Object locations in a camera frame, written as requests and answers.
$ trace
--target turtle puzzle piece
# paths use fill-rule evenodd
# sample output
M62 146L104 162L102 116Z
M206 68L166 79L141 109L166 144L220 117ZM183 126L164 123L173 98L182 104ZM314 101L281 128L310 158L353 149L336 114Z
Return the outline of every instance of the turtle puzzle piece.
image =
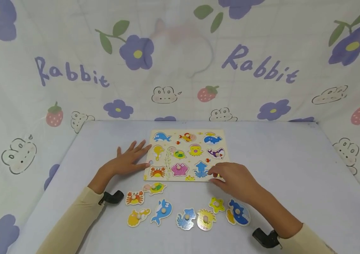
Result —
M167 185L161 183L161 182L155 182L151 185L145 184L143 185L143 192L149 192L149 196L152 196L154 194L163 193L164 188L166 188Z

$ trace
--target orange crab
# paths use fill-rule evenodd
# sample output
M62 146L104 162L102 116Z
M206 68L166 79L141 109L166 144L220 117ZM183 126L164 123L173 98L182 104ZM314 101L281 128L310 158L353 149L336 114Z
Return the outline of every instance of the orange crab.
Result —
M126 195L126 205L143 204L143 191L128 192Z
M161 167L161 168L152 167L150 169L151 177L164 177L165 174L166 174L166 168L164 168L164 167Z

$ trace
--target wooden puzzle board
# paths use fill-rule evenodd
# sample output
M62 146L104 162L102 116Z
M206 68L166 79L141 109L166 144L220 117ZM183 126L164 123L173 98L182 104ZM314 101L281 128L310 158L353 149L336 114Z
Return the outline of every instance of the wooden puzzle board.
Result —
M145 181L207 182L212 166L229 161L222 129L154 129L149 144Z

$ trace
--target right hand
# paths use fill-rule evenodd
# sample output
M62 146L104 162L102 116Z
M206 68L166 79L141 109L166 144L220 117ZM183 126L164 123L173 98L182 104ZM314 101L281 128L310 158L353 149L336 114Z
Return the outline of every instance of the right hand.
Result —
M208 174L219 174L225 182L219 179L211 179L210 181L224 192L249 205L259 201L264 190L249 170L238 163L217 163L208 171Z

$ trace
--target blue dolphin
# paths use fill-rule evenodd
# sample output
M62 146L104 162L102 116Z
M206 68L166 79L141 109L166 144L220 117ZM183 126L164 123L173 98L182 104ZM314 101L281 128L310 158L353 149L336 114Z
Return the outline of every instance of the blue dolphin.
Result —
M166 136L166 134L162 133L162 132L158 132L156 133L155 137L153 138L154 140L157 141L170 141L171 136Z

